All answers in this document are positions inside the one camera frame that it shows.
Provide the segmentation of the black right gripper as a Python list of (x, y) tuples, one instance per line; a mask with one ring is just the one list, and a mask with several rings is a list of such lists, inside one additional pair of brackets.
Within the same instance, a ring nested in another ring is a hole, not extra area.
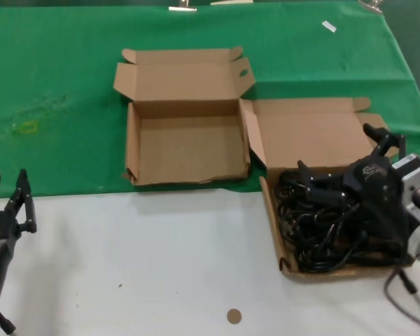
[(347, 194), (371, 211), (381, 230), (392, 236), (401, 248), (400, 257), (408, 259), (409, 219), (403, 206), (400, 184), (391, 171), (391, 160), (385, 155), (391, 147), (398, 149), (398, 157), (406, 156), (406, 137), (384, 127), (363, 124), (363, 131), (377, 145), (367, 155), (343, 167), (309, 167), (297, 161), (300, 180), (306, 198), (313, 203), (331, 207), (345, 207)]

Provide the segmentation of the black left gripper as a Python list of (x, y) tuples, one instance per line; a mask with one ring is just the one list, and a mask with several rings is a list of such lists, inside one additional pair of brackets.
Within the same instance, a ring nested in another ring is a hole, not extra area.
[[(17, 215), (24, 206), (26, 220), (18, 223)], [(32, 199), (32, 189), (27, 170), (21, 169), (16, 181), (15, 191), (11, 195), (5, 210), (0, 211), (0, 258), (11, 260), (15, 245), (23, 232), (36, 233), (36, 213)]]

